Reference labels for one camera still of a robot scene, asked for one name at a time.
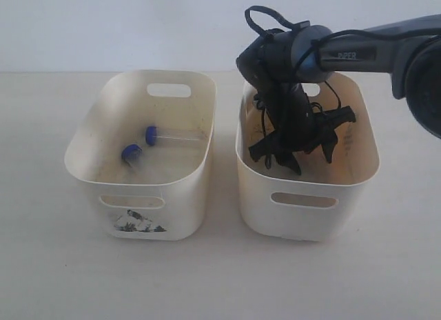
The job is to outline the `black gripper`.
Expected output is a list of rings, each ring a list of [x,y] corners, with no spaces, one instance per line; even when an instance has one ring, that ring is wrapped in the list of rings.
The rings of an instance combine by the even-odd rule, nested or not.
[[[332,163],[338,144],[336,128],[344,123],[356,122],[356,115],[349,107],[323,110],[317,102],[311,102],[301,84],[282,84],[258,90],[254,105],[261,111],[260,124],[263,137],[248,147],[253,161],[275,158],[278,165],[289,168],[295,174],[302,170],[295,152],[309,154],[322,148],[327,163]]]

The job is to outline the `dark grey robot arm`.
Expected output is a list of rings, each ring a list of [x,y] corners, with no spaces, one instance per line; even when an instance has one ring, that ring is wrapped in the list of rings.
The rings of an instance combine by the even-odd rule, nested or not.
[[[327,83],[335,72],[388,74],[396,99],[405,99],[414,119],[429,133],[440,136],[440,16],[407,19],[363,30],[333,32],[308,21],[292,23],[275,10],[257,11],[273,17],[278,28],[265,29],[245,11],[256,33],[236,58],[236,67],[255,88],[254,105],[264,131],[249,147],[254,161],[273,162],[300,173],[297,152],[320,148],[332,161],[337,129],[356,121],[349,106],[326,110],[303,89],[306,83]]]

